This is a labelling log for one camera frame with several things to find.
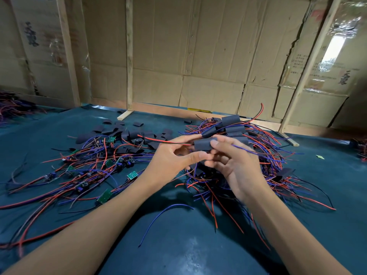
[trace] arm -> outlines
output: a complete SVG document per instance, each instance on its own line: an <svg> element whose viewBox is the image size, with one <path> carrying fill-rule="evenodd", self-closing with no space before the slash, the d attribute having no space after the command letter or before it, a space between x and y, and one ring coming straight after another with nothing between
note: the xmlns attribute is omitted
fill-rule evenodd
<svg viewBox="0 0 367 275"><path fill-rule="evenodd" d="M180 136L172 141L182 143L200 137ZM55 235L4 275L94 274L122 229L146 199L182 169L212 157L203 151L190 153L179 144L160 144L144 173L121 194Z"/></svg>
<svg viewBox="0 0 367 275"><path fill-rule="evenodd" d="M301 224L265 181L256 155L233 147L251 148L216 135L215 157L205 165L223 173L236 197L250 209L268 241L291 274L350 274Z"/></svg>

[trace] yellow object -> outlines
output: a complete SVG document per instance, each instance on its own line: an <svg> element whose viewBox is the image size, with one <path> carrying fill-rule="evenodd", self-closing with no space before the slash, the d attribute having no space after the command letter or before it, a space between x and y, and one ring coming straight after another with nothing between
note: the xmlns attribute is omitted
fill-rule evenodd
<svg viewBox="0 0 367 275"><path fill-rule="evenodd" d="M204 113L212 113L212 111L208 111L208 110L200 110L200 109L195 109L195 108L187 108L187 110L190 111L197 111L197 112L204 112Z"/></svg>

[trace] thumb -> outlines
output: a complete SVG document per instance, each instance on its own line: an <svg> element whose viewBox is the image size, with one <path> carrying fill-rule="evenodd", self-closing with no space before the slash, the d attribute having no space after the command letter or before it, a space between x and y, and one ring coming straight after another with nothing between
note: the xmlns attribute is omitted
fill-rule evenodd
<svg viewBox="0 0 367 275"><path fill-rule="evenodd" d="M179 158L182 160L185 166L189 166L201 160L210 160L211 155L204 151L196 151L196 152L191 152L190 154L185 155L185 156L180 156Z"/></svg>
<svg viewBox="0 0 367 275"><path fill-rule="evenodd" d="M237 159L241 157L241 150L233 147L230 143L226 142L218 142L217 140L210 141L211 146L217 151L223 152L229 155L230 158Z"/></svg>

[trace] left hand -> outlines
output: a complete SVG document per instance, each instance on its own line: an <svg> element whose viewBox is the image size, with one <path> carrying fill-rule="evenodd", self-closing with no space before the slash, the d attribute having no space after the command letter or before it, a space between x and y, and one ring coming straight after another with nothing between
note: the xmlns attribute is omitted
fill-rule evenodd
<svg viewBox="0 0 367 275"><path fill-rule="evenodd" d="M183 135L170 140L170 142L189 143L199 138L201 138L201 134ZM213 154L208 154L204 151L190 152L188 148L193 149L192 146L184 146L182 144L159 144L156 153L142 176L163 187L174 179L181 170L189 170L191 164L201 160L212 160L214 157Z"/></svg>

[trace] forearm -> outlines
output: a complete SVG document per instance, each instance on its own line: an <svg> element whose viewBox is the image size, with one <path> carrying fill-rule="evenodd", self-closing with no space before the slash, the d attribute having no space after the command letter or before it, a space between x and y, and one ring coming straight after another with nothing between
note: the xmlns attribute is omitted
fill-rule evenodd
<svg viewBox="0 0 367 275"><path fill-rule="evenodd" d="M350 274L266 186L246 201L291 274Z"/></svg>
<svg viewBox="0 0 367 275"><path fill-rule="evenodd" d="M4 274L94 274L140 205L157 191L142 177L45 242Z"/></svg>

